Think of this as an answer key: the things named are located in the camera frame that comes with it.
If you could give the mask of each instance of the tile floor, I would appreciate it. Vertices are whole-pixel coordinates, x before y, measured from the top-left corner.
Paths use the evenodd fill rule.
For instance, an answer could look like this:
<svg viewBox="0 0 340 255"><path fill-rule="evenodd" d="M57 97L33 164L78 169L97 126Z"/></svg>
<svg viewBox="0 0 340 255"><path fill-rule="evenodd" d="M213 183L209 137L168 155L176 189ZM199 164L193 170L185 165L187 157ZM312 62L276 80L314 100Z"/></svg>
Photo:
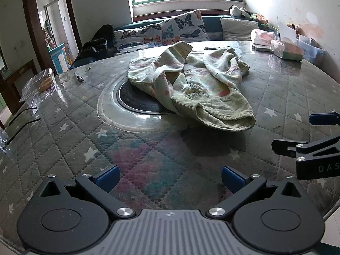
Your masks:
<svg viewBox="0 0 340 255"><path fill-rule="evenodd" d="M340 209L326 221L326 231L321 240L322 242L336 247L340 247ZM1 255L16 255L13 251L0 243Z"/></svg>

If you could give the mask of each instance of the quilted tablecloth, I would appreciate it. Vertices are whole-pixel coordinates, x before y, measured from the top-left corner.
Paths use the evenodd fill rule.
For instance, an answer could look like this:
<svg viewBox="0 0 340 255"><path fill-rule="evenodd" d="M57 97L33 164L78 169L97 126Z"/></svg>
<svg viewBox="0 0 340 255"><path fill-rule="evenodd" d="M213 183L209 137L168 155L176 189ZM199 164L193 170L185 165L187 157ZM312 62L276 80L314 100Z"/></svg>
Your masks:
<svg viewBox="0 0 340 255"><path fill-rule="evenodd" d="M192 43L194 50L232 46L250 65L242 94L253 107L256 125L229 133L204 126L163 133L129 133L103 123L98 98L117 72L137 56L158 56L166 47L97 61L57 78L60 90L40 104L40 121L26 126L0 154L0 239L23 251L16 221L47 174L70 180L117 164L121 179L111 194L128 206L203 211L231 193L222 184L222 166L230 165L268 180L295 174L295 160L275 155L275 138L315 141L340 133L336 126L311 126L308 115L339 108L340 86L303 60L281 60L256 52L250 42ZM74 71L84 77L79 83ZM7 129L12 133L29 111ZM340 178L301 181L325 218L337 207Z"/></svg>

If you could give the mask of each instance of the silver screw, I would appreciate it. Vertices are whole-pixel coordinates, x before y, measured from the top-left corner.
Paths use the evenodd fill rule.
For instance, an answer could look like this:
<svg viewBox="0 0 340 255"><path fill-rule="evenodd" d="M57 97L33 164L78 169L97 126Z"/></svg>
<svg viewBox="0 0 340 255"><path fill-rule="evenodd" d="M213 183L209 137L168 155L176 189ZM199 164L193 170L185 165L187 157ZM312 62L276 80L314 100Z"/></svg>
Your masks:
<svg viewBox="0 0 340 255"><path fill-rule="evenodd" d="M225 210L221 207L214 207L209 210L209 214L214 215L216 217L224 215Z"/></svg>
<svg viewBox="0 0 340 255"><path fill-rule="evenodd" d="M128 215L132 215L132 213L133 213L133 210L131 208L127 208L127 207L122 207L122 208L119 208L117 210L117 214L122 215L124 217L126 217Z"/></svg>

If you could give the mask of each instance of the button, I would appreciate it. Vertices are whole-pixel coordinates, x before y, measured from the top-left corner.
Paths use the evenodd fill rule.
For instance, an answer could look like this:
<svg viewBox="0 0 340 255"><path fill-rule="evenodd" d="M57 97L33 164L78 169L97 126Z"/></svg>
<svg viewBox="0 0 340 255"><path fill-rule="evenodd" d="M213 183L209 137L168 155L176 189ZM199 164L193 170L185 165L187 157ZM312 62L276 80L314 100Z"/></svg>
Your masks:
<svg viewBox="0 0 340 255"><path fill-rule="evenodd" d="M197 84L191 84L191 89L192 90L199 90L200 87Z"/></svg>

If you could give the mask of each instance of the wooden door frame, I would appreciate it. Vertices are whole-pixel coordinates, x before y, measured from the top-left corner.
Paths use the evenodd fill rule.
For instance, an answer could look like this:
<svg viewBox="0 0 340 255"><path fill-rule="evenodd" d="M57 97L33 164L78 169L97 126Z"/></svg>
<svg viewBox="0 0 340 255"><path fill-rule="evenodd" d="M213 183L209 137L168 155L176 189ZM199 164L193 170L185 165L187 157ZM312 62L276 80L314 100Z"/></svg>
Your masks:
<svg viewBox="0 0 340 255"><path fill-rule="evenodd" d="M74 12L71 0L66 0L68 14L70 16L71 26L74 34L74 38L80 51L82 49L82 43L80 40L77 24L75 22ZM38 59L41 70L52 68L55 69L52 62L50 53L46 47L45 35L41 29L39 12L36 0L23 0L23 9L25 13L28 33L30 35L35 55Z"/></svg>

